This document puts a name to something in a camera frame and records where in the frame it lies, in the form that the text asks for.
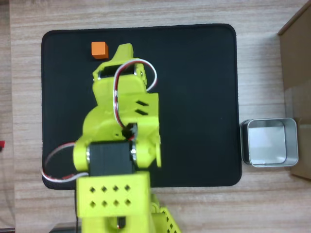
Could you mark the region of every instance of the square hole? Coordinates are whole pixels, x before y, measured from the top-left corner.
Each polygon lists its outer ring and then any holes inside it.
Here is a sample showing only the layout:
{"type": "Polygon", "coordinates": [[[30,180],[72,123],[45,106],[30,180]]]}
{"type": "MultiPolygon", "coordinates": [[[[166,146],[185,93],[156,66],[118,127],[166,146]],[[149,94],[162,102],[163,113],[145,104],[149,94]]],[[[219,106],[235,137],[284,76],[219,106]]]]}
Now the square hole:
{"type": "Polygon", "coordinates": [[[131,201],[130,201],[129,199],[126,199],[126,200],[125,200],[125,204],[126,204],[127,206],[129,206],[129,205],[131,204],[131,201]]]}
{"type": "Polygon", "coordinates": [[[126,191],[130,191],[131,187],[130,187],[129,185],[126,185],[126,186],[124,187],[124,189],[125,189],[126,191]]]}

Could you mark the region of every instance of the red object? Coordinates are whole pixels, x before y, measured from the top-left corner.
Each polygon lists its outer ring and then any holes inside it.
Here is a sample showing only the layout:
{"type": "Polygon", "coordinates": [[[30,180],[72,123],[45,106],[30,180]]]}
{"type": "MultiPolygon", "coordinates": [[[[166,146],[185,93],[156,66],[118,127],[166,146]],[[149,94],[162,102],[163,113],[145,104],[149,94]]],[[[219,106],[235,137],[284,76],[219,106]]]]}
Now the red object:
{"type": "Polygon", "coordinates": [[[4,148],[5,141],[0,141],[0,148],[4,148]]]}

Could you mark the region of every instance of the metal tin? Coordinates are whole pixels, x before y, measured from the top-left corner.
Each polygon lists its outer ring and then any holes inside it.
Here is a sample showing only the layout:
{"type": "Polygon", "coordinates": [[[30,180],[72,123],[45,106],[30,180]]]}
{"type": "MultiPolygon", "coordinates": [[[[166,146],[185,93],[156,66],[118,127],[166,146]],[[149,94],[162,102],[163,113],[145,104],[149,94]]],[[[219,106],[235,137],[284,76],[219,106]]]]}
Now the metal tin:
{"type": "Polygon", "coordinates": [[[241,124],[243,161],[255,167],[298,162],[297,125],[291,118],[253,119],[241,124]]]}

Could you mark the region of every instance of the wood grain surface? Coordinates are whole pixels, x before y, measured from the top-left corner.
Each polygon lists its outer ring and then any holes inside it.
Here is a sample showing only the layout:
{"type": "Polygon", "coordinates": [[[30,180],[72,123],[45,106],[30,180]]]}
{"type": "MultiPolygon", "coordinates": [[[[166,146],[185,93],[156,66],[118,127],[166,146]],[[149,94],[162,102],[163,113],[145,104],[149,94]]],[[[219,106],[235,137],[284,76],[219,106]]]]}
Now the wood grain surface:
{"type": "MultiPolygon", "coordinates": [[[[41,39],[50,30],[229,23],[237,33],[240,121],[284,117],[277,32],[306,0],[12,0],[17,233],[74,221],[72,191],[48,190],[42,153],[41,39]]],[[[232,187],[157,188],[185,233],[311,232],[311,183],[285,168],[243,166],[232,187]]]]}
{"type": "Polygon", "coordinates": [[[15,225],[9,0],[0,0],[0,228],[15,225]]]}

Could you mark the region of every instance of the cardboard box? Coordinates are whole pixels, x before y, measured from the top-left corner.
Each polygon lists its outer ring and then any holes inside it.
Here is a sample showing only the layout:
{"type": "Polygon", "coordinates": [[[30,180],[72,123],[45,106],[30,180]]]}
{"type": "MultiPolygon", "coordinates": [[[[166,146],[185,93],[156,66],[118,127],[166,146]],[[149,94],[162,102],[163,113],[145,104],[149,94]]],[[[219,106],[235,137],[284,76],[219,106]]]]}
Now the cardboard box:
{"type": "Polygon", "coordinates": [[[291,173],[311,179],[311,0],[278,32],[286,117],[298,127],[299,161],[291,173]]]}

